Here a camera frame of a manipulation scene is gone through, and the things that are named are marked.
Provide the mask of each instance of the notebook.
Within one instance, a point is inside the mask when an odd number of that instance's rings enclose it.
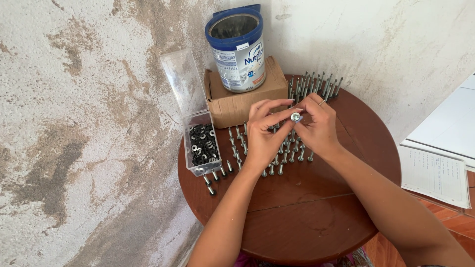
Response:
[[[398,152],[402,188],[457,207],[472,208],[463,161],[401,145]]]

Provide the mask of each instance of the brown table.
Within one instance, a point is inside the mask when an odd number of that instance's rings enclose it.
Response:
[[[340,89],[329,101],[337,113],[340,143],[397,185],[401,168],[396,145],[381,119],[361,100]],[[227,129],[216,130],[221,157],[237,168]],[[246,156],[235,138],[243,161]],[[242,250],[268,262],[303,266],[323,263],[364,245],[378,230],[344,179],[317,155],[284,164],[284,174],[261,177],[256,184],[244,227]],[[205,225],[237,171],[213,182],[211,197],[202,177],[186,169],[183,140],[178,154],[178,177],[185,199]]]

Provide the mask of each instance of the woman's right hand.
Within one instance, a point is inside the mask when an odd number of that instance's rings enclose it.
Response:
[[[312,122],[307,125],[297,123],[294,129],[306,147],[325,158],[343,147],[336,136],[336,112],[322,101],[316,93],[311,93],[297,104],[295,108],[304,109],[312,117]]]

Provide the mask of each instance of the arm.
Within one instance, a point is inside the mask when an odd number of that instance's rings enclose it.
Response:
[[[336,137],[335,111],[311,94],[299,105],[312,123],[294,128],[305,145],[330,164],[356,194],[378,230],[408,267],[475,266],[444,225],[419,201],[344,149]]]
[[[198,238],[188,262],[189,267],[234,265],[241,249],[244,221],[254,186],[295,123],[287,120],[277,133],[267,129],[292,113],[301,111],[287,109],[268,115],[269,110],[291,103],[292,100],[287,99],[263,100],[251,106],[247,123],[249,148],[246,161]]]

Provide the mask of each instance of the nutrilon logo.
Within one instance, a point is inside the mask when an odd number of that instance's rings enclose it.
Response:
[[[249,51],[249,57],[244,59],[244,65],[251,64],[254,61],[258,61],[261,59],[262,54],[264,53],[264,48],[262,47],[262,43],[258,43],[255,47]]]

